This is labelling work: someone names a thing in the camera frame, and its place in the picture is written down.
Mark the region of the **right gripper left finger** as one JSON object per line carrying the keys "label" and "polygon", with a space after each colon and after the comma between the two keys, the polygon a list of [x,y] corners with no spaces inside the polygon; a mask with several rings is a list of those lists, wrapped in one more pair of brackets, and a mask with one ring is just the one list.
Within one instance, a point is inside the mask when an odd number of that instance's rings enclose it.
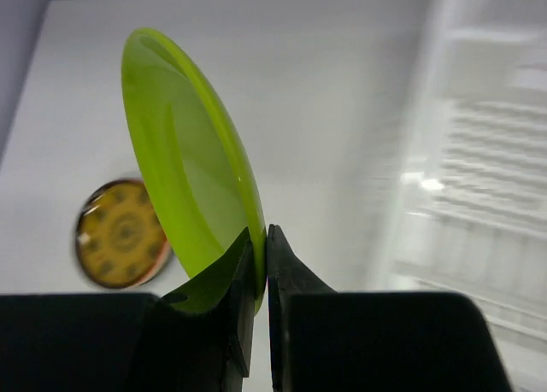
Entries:
{"label": "right gripper left finger", "polygon": [[250,374],[255,313],[255,259],[247,229],[189,282],[144,299],[128,390],[242,389]]}

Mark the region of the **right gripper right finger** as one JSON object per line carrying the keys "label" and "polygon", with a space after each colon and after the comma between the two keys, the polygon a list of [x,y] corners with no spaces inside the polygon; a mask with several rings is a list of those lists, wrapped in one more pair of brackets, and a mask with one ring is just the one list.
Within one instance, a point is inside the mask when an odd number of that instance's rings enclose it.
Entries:
{"label": "right gripper right finger", "polygon": [[336,390],[331,368],[313,350],[318,302],[334,290],[298,258],[278,225],[268,227],[266,262],[273,390]]}

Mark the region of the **lime green plate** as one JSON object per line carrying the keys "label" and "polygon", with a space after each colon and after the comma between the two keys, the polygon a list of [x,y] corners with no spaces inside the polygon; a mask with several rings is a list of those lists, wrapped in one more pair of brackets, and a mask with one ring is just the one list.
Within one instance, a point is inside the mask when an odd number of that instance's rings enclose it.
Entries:
{"label": "lime green plate", "polygon": [[190,278],[247,231],[256,304],[266,286],[266,226],[244,146],[196,63],[168,36],[133,31],[121,60],[132,147],[157,218]]}

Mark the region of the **white plastic dish rack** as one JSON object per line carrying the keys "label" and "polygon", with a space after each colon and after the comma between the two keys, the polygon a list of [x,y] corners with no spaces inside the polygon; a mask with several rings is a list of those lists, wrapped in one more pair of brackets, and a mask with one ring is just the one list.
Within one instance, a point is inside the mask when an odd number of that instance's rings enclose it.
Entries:
{"label": "white plastic dish rack", "polygon": [[546,0],[435,0],[370,281],[546,350]]}

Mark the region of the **yellow patterned dark plate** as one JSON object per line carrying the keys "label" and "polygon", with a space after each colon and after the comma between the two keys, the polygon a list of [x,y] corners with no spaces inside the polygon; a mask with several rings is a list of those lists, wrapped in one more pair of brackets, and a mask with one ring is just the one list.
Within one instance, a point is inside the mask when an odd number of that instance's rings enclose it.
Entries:
{"label": "yellow patterned dark plate", "polygon": [[106,290],[148,283],[173,256],[139,178],[118,178],[90,194],[74,223],[72,250],[82,274]]}

